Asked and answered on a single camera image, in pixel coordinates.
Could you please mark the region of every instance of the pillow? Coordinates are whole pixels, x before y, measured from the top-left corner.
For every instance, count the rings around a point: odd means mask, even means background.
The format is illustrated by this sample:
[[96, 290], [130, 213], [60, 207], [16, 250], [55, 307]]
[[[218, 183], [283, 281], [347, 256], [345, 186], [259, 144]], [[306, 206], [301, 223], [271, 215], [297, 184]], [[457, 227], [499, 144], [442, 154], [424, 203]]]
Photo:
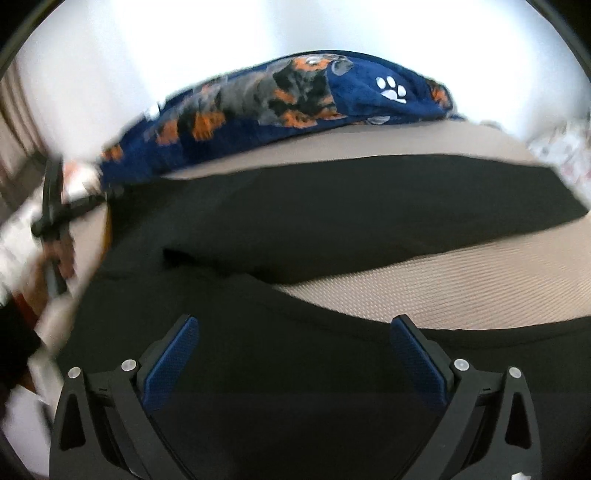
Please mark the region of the pillow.
[[453, 112], [448, 90], [389, 61], [345, 51], [273, 60], [214, 78], [143, 118], [102, 154], [103, 185], [145, 181], [293, 135], [408, 124]]

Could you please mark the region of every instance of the dog pattern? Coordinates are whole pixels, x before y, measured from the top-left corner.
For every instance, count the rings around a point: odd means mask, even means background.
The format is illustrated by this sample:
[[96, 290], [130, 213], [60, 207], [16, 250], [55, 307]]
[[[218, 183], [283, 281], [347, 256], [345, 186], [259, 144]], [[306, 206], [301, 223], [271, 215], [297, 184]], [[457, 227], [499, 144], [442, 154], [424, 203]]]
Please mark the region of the dog pattern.
[[425, 81], [431, 89], [431, 98], [435, 101], [435, 103], [445, 110], [451, 109], [452, 100], [447, 94], [447, 89], [441, 83], [437, 83], [435, 80], [425, 79]]
[[106, 161], [119, 161], [123, 158], [123, 149], [121, 145], [115, 144], [112, 147], [105, 148], [100, 157]]
[[156, 142], [170, 145], [187, 131], [195, 140], [211, 140], [216, 129], [235, 118], [293, 128], [344, 118], [337, 112], [330, 91], [329, 66], [340, 76], [353, 67], [353, 62], [337, 54], [298, 56], [276, 61], [265, 72], [250, 72], [231, 80], [219, 77], [189, 96], [157, 127]]

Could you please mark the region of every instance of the black clamp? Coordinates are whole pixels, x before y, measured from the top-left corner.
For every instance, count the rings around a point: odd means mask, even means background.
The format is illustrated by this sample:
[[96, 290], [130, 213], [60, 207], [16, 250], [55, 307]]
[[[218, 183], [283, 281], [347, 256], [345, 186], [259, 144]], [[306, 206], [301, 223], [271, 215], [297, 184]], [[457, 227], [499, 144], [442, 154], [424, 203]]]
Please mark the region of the black clamp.
[[[71, 221], [89, 213], [113, 197], [118, 197], [122, 189], [107, 190], [103, 193], [89, 195], [70, 203], [62, 202], [64, 187], [63, 161], [48, 159], [43, 182], [43, 199], [41, 201], [41, 217], [31, 225], [34, 237], [44, 242], [59, 240]], [[53, 260], [46, 265], [45, 277], [49, 298], [56, 298], [68, 291], [66, 281], [60, 274], [58, 262]]]
[[[137, 362], [112, 372], [70, 370], [51, 440], [54, 480], [189, 480], [150, 421], [197, 346], [198, 322], [181, 317]], [[481, 372], [452, 360], [405, 315], [391, 340], [411, 380], [442, 417], [403, 480], [538, 480], [540, 435], [524, 374]]]

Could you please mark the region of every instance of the blue gripper pad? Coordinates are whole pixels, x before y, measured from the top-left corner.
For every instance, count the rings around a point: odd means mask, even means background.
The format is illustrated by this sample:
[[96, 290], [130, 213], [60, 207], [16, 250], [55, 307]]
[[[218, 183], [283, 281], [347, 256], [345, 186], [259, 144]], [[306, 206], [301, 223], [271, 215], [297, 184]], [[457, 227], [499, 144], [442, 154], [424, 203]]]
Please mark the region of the blue gripper pad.
[[447, 389], [443, 375], [398, 317], [390, 324], [390, 343], [427, 407], [438, 413], [445, 410]]
[[183, 320], [180, 325], [175, 325], [176, 328], [173, 327], [176, 332], [169, 332], [161, 340], [163, 344], [159, 342], [148, 351], [151, 360], [145, 366], [153, 367], [143, 375], [138, 372], [138, 378], [143, 379], [142, 385], [139, 385], [143, 393], [142, 406], [149, 413], [164, 406], [199, 341], [197, 319], [185, 316]]

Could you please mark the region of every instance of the orange pattern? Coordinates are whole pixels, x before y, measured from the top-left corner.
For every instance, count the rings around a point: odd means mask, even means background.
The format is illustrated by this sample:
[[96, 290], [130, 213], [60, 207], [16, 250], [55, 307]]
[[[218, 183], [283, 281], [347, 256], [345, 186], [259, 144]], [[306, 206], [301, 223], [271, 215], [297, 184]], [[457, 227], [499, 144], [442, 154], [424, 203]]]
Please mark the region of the orange pattern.
[[277, 88], [273, 92], [273, 95], [275, 95], [275, 98], [277, 98], [285, 103], [297, 103], [296, 97], [294, 97], [292, 94], [286, 92], [285, 90], [281, 90], [281, 89]]
[[324, 97], [321, 101], [320, 104], [321, 105], [330, 105], [331, 103], [334, 103], [335, 99], [332, 95], [327, 95], [326, 97]]
[[119, 161], [123, 158], [123, 149], [121, 145], [107, 148], [101, 155], [101, 158], [106, 161]]
[[318, 125], [316, 120], [297, 110], [288, 110], [281, 116], [281, 119], [284, 127], [308, 128]]
[[318, 70], [325, 70], [332, 60], [320, 59], [318, 63], [310, 65], [307, 63], [309, 57], [296, 57], [293, 59], [293, 65], [298, 70], [304, 70], [306, 72], [317, 72]]
[[156, 134], [158, 145], [170, 145], [178, 142], [178, 120], [169, 120]]
[[447, 94], [445, 90], [442, 88], [435, 88], [431, 91], [431, 97], [435, 100], [439, 105], [448, 107], [449, 106], [449, 99], [447, 98]]
[[197, 113], [193, 125], [195, 140], [211, 140], [213, 132], [226, 123], [226, 116], [221, 112]]
[[315, 116], [315, 118], [320, 118], [322, 120], [339, 120], [340, 118], [345, 117], [347, 116], [341, 115], [335, 108], [323, 108], [322, 111]]

